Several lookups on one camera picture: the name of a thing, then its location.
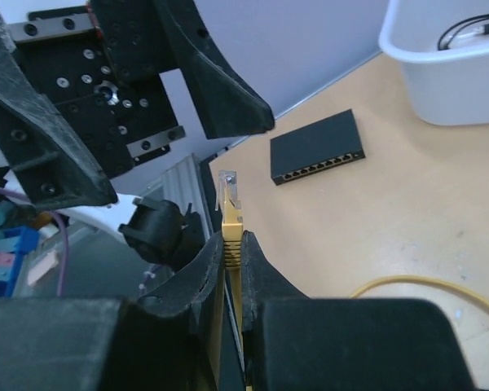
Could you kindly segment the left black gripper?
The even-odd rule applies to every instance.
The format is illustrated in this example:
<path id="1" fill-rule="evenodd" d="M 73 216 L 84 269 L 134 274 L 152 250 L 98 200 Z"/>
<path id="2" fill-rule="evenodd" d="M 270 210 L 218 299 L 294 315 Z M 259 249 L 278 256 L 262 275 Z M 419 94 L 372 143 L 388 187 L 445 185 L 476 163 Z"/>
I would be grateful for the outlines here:
<path id="1" fill-rule="evenodd" d="M 20 67 L 0 16 L 0 150 L 38 209 L 115 204 L 108 177 L 184 138 L 160 78 L 174 59 L 206 138 L 275 127 L 193 1 L 89 1 L 33 12 L 7 31 Z"/>

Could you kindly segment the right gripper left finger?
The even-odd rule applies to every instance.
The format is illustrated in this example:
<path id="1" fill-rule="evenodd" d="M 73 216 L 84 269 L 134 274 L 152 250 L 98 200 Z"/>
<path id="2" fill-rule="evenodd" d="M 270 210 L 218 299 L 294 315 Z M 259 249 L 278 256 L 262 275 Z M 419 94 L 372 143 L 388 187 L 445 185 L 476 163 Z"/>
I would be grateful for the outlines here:
<path id="1" fill-rule="evenodd" d="M 137 301 L 0 298 L 0 390 L 215 390 L 223 240 Z"/>

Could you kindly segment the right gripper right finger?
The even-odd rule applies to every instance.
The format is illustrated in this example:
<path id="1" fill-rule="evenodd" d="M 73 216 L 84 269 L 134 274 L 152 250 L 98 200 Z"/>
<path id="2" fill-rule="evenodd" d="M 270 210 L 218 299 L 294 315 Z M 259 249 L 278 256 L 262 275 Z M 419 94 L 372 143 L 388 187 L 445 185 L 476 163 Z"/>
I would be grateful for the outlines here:
<path id="1" fill-rule="evenodd" d="M 244 362 L 256 390 L 473 390 L 447 316 L 416 298 L 312 299 L 241 244 Z"/>

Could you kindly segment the small black network switch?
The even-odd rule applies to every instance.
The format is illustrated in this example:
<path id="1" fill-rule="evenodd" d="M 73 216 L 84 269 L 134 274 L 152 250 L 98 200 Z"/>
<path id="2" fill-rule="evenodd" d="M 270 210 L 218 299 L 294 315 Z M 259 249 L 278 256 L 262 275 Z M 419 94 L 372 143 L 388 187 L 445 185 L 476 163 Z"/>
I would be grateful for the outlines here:
<path id="1" fill-rule="evenodd" d="M 270 140 L 271 180 L 277 186 L 365 157 L 352 110 Z"/>

